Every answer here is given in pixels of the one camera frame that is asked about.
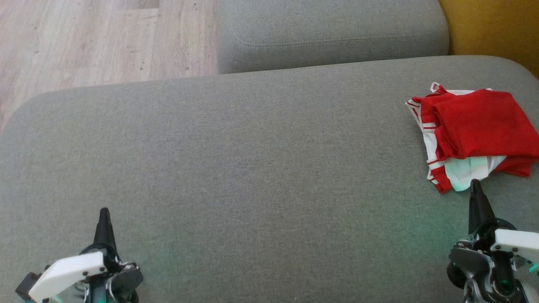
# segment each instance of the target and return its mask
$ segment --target mustard yellow fabric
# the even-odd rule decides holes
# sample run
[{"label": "mustard yellow fabric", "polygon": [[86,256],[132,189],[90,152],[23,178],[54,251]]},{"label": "mustard yellow fabric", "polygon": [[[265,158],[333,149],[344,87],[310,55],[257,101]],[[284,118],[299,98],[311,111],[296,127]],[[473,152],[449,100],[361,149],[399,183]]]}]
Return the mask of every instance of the mustard yellow fabric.
[{"label": "mustard yellow fabric", "polygon": [[450,54],[511,59],[539,78],[539,0],[439,0]]}]

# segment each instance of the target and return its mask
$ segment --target folded red shirt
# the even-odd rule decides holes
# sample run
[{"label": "folded red shirt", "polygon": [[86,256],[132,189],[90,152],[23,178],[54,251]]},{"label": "folded red shirt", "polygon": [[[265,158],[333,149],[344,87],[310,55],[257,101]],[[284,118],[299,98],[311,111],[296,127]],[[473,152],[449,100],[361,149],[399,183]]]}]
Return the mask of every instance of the folded red shirt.
[{"label": "folded red shirt", "polygon": [[517,176],[529,176],[539,160],[539,134],[510,93],[454,95],[441,88],[421,98],[421,119],[436,124],[439,160],[507,156],[495,170]]}]

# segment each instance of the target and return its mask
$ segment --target stack of folded clothing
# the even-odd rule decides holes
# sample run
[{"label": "stack of folded clothing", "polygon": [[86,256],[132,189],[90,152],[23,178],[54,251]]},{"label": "stack of folded clothing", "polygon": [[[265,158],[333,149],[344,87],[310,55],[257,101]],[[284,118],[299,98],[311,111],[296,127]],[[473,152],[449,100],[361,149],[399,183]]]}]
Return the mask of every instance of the stack of folded clothing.
[{"label": "stack of folded clothing", "polygon": [[423,132],[427,178],[438,191],[469,188],[493,171],[528,177],[539,160],[539,134],[508,92],[445,90],[406,105]]}]

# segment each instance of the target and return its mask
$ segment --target gray fabric surface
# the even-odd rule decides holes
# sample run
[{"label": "gray fabric surface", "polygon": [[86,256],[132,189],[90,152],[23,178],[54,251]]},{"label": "gray fabric surface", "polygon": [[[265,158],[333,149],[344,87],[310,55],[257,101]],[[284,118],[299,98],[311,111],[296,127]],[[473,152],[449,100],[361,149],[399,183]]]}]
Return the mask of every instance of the gray fabric surface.
[{"label": "gray fabric surface", "polygon": [[220,73],[447,54],[436,0],[220,0]]},{"label": "gray fabric surface", "polygon": [[[539,82],[494,57],[41,95],[0,137],[0,295],[88,245],[108,206],[141,302],[460,302],[445,266],[467,193],[427,181],[404,105],[432,81],[510,91],[539,126]],[[523,230],[539,231],[538,169],[483,183]]]}]

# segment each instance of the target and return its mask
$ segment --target floor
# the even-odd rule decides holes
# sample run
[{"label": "floor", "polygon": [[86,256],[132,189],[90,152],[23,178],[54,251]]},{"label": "floor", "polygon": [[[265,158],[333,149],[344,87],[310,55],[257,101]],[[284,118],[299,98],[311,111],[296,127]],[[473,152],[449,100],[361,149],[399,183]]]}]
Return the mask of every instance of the floor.
[{"label": "floor", "polygon": [[216,0],[0,0],[0,127],[32,97],[212,75]]}]

